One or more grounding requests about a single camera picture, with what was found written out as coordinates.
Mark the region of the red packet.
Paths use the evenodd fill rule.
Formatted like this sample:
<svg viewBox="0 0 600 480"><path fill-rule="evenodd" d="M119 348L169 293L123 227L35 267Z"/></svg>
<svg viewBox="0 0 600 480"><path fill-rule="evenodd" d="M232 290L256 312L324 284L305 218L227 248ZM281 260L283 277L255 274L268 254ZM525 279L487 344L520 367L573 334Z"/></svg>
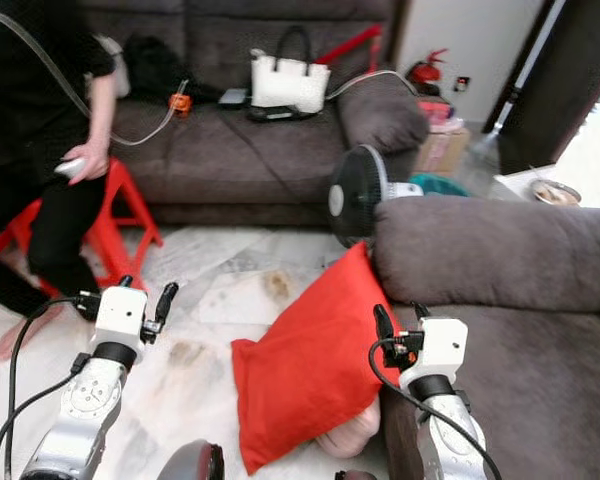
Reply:
<svg viewBox="0 0 600 480"><path fill-rule="evenodd" d="M431 129L441 129L454 118L455 108L450 101L437 96L425 96L416 100L425 119L431 124Z"/></svg>

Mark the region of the teal cloth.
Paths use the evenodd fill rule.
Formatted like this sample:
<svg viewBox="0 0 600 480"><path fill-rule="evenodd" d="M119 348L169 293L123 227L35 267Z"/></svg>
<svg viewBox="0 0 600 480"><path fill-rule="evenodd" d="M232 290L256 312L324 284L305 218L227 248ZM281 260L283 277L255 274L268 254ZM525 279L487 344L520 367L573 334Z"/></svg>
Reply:
<svg viewBox="0 0 600 480"><path fill-rule="evenodd" d="M422 188L423 195L472 196L468 189L445 175L415 173L411 175L409 182Z"/></svg>

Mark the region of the black bag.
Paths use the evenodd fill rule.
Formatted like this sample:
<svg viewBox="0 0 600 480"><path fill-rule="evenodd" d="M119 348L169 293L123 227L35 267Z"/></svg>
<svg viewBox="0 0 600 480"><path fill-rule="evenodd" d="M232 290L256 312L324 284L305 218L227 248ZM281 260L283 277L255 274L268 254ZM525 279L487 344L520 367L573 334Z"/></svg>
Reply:
<svg viewBox="0 0 600 480"><path fill-rule="evenodd" d="M189 64L158 37L131 36L123 45L123 60L130 84L127 100L166 108L169 97L180 91L178 86L184 82L187 82L184 93L195 104L217 102L224 92L200 82L192 74Z"/></svg>

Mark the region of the dark grey long sofa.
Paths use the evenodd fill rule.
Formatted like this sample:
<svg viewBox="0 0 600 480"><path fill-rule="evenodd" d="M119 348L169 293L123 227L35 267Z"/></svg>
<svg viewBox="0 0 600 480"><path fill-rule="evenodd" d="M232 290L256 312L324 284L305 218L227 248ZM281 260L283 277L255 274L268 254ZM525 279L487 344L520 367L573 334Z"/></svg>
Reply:
<svg viewBox="0 0 600 480"><path fill-rule="evenodd" d="M246 88L250 52L278 50L291 26L308 33L315 56L346 44L373 26L381 50L359 47L333 61L335 99L301 122L255 123L245 111L199 102L163 131L166 108L118 102L114 131L140 138L117 145L160 223L326 227L332 175L352 147L381 154L388 178L406 180L429 129L416 99L387 68L404 0L81 0L90 27L128 41L158 38L181 56L192 83L210 90Z"/></svg>

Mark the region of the robot left leg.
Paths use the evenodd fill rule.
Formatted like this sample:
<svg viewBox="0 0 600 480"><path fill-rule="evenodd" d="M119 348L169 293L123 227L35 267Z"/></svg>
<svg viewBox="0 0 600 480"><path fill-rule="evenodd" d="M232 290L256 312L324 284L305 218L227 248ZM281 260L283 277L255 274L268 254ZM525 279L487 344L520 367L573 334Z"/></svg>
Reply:
<svg viewBox="0 0 600 480"><path fill-rule="evenodd" d="M223 449L208 440L182 445L155 480L224 480Z"/></svg>

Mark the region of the small white device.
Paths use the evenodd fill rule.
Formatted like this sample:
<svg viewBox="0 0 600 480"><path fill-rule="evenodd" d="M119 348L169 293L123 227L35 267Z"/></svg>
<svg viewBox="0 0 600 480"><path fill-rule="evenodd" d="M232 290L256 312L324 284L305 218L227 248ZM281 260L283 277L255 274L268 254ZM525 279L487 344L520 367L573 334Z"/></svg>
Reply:
<svg viewBox="0 0 600 480"><path fill-rule="evenodd" d="M62 163L57 164L54 173L72 180L85 169L86 164L88 163L86 163L85 157L76 157L76 159L62 161Z"/></svg>

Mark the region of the black flat device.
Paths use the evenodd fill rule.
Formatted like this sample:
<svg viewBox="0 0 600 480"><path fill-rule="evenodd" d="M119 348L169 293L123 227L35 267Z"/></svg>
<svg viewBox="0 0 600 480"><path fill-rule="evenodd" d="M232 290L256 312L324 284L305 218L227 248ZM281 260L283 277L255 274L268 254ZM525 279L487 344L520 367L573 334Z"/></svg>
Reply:
<svg viewBox="0 0 600 480"><path fill-rule="evenodd" d="M303 111L295 105L269 106L250 106L248 109L248 119L255 123L272 122L303 122L303 120L313 118L317 115L313 111Z"/></svg>

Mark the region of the dark door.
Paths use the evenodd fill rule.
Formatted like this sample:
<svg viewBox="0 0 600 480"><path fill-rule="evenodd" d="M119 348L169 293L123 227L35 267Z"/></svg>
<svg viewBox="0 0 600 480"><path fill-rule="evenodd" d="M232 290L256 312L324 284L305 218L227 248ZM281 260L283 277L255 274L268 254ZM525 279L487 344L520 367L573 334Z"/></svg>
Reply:
<svg viewBox="0 0 600 480"><path fill-rule="evenodd" d="M507 87L500 173L556 164L600 101L600 0L544 0Z"/></svg>

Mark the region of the black floor fan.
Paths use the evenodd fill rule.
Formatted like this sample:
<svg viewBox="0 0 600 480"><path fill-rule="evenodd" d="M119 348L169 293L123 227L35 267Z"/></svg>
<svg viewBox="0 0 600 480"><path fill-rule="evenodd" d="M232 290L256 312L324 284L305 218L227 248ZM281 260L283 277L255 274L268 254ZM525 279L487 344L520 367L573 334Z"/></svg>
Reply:
<svg viewBox="0 0 600 480"><path fill-rule="evenodd" d="M342 157L328 191L328 219L342 246L367 241L376 227L376 207L392 198L423 196L420 186L388 179L377 150L360 143Z"/></svg>

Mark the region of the dark grey two-seat sofa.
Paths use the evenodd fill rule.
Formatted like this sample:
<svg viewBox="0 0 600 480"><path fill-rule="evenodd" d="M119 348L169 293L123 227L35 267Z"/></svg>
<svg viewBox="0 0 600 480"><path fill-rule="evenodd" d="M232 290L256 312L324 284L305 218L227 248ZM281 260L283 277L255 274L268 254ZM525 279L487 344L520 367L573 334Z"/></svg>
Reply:
<svg viewBox="0 0 600 480"><path fill-rule="evenodd" d="M600 209L396 198L370 260L402 326L466 324L457 388L504 480L600 480Z"/></svg>

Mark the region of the brown cardboard box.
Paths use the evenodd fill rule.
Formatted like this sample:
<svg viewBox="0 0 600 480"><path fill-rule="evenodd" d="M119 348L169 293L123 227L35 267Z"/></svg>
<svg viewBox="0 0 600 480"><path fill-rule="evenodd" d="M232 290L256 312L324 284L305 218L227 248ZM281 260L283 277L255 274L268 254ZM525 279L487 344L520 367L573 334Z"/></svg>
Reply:
<svg viewBox="0 0 600 480"><path fill-rule="evenodd" d="M472 132L464 125L451 131L431 132L420 146L413 173L450 175L463 164Z"/></svg>

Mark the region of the red bar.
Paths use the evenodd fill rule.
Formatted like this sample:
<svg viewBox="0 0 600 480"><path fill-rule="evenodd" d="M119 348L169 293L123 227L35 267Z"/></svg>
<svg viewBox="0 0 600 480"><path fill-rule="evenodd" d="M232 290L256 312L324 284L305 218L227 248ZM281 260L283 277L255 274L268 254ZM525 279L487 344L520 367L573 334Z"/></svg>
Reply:
<svg viewBox="0 0 600 480"><path fill-rule="evenodd" d="M320 56L315 60L315 64L322 65L333 65L335 61L340 59L341 56L350 54L350 52L359 49L360 46L368 46L368 70L374 72L379 67L379 54L381 54L381 44L383 36L383 27L381 24L364 29L359 35L355 35L351 40L346 41L345 44L335 47L327 54Z"/></svg>

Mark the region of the pink plush cushion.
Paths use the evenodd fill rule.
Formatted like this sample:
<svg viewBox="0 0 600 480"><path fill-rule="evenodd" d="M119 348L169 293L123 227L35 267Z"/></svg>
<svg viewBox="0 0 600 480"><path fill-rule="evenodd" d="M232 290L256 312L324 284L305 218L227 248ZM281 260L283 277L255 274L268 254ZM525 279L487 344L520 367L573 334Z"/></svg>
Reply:
<svg viewBox="0 0 600 480"><path fill-rule="evenodd" d="M356 413L349 421L319 435L315 443L332 457L347 460L358 456L370 439L381 429L381 401L373 399L365 410Z"/></svg>

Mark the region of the red pillow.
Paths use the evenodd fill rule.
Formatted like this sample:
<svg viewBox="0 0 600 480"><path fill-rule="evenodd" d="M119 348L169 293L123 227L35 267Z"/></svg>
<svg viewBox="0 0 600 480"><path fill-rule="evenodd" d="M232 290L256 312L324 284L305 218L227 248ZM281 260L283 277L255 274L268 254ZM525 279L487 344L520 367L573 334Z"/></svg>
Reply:
<svg viewBox="0 0 600 480"><path fill-rule="evenodd" d="M367 243L350 248L258 340L231 344L239 449L250 475L379 399L368 352L386 305Z"/></svg>

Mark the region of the small dark box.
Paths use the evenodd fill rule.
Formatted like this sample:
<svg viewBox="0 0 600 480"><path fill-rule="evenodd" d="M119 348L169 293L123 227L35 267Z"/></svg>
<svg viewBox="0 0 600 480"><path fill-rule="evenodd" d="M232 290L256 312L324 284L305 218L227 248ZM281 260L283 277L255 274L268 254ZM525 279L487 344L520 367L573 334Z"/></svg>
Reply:
<svg viewBox="0 0 600 480"><path fill-rule="evenodd" d="M250 104L250 91L246 88L232 88L219 96L218 108L224 110L239 110Z"/></svg>

